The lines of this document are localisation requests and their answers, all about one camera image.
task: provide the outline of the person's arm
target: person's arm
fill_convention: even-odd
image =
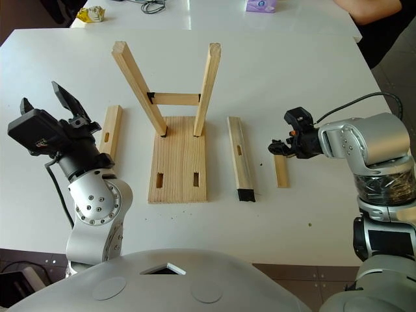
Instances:
[[[402,10],[400,0],[333,0],[350,13],[358,25],[366,25]]]

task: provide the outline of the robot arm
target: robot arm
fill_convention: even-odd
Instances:
[[[8,134],[31,155],[54,158],[70,182],[75,223],[66,256],[74,273],[120,255],[124,216],[133,193],[112,171],[110,155],[96,148],[92,134],[101,129],[99,124],[91,122],[78,100],[65,89],[55,82],[52,85],[73,118],[57,121],[24,98],[21,116],[10,123]]]
[[[287,139],[290,147],[274,140],[268,147],[273,154],[347,159],[361,213],[354,221],[357,256],[363,261],[374,254],[414,259],[415,226],[397,219],[398,211],[416,207],[415,163],[404,124],[396,116],[382,113],[315,128],[312,116],[301,107],[289,110],[285,120],[293,126]]]

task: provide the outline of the purple box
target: purple box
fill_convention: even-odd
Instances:
[[[246,11],[274,13],[278,0],[247,0]]]

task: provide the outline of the yellow object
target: yellow object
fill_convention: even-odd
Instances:
[[[100,6],[82,8],[77,14],[77,18],[85,23],[99,23],[104,20],[105,10]]]

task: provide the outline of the gray floor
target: gray floor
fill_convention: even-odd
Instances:
[[[401,34],[381,63],[372,70],[381,91],[396,94],[403,102],[404,124],[411,138],[412,154],[416,155],[416,19]],[[386,99],[396,111],[394,100]]]

